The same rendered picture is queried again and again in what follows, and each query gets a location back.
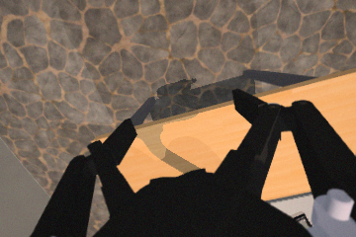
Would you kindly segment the black rectangular nest pad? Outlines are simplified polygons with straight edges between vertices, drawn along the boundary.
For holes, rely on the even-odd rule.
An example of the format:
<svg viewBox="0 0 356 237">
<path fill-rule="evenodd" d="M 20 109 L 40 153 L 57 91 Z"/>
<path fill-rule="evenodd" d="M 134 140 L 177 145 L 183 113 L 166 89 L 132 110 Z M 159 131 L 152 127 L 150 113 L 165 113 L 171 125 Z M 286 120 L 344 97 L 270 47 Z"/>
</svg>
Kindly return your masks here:
<svg viewBox="0 0 356 237">
<path fill-rule="evenodd" d="M 308 218 L 304 213 L 294 218 L 300 222 L 305 221 L 308 227 L 312 227 L 312 224 L 310 223 L 310 221 L 308 220 Z"/>
</svg>

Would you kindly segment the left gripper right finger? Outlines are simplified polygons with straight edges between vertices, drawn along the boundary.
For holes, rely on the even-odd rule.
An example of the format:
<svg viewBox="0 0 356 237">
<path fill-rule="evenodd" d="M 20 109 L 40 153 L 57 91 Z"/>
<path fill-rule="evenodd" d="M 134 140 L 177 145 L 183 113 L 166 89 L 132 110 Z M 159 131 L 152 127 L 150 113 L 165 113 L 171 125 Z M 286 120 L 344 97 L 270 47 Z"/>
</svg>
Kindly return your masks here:
<svg viewBox="0 0 356 237">
<path fill-rule="evenodd" d="M 262 197 L 281 132 L 291 131 L 313 196 L 306 230 L 312 237 L 356 237 L 356 156 L 316 106 L 298 100 L 284 107 L 240 89 L 232 95 L 252 126 L 189 200 L 194 235 L 223 237 L 244 191 Z"/>
</svg>

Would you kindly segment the grey base plate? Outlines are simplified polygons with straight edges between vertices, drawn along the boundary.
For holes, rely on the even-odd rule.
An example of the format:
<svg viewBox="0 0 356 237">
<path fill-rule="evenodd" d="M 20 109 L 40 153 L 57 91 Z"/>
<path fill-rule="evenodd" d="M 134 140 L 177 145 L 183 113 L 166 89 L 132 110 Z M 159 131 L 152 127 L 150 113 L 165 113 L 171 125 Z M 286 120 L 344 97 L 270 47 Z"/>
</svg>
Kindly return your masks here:
<svg viewBox="0 0 356 237">
<path fill-rule="evenodd" d="M 288 197 L 279 197 L 274 199 L 265 200 L 268 203 L 279 208 L 283 212 L 291 215 L 293 218 L 301 214 L 305 214 L 311 222 L 312 216 L 312 205 L 313 197 L 312 192 L 288 196 Z"/>
</svg>

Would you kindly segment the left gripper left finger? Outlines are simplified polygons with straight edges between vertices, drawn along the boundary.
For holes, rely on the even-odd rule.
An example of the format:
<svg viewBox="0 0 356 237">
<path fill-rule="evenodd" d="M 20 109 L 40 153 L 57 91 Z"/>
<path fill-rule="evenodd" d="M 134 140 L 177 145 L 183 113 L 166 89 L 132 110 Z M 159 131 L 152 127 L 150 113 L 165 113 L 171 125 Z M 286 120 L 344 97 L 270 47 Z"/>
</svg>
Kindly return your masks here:
<svg viewBox="0 0 356 237">
<path fill-rule="evenodd" d="M 103 143 L 87 146 L 92 156 L 74 157 L 30 237 L 86 237 L 97 175 L 115 236 L 153 237 L 151 216 L 117 167 L 136 136 L 127 118 Z"/>
</svg>

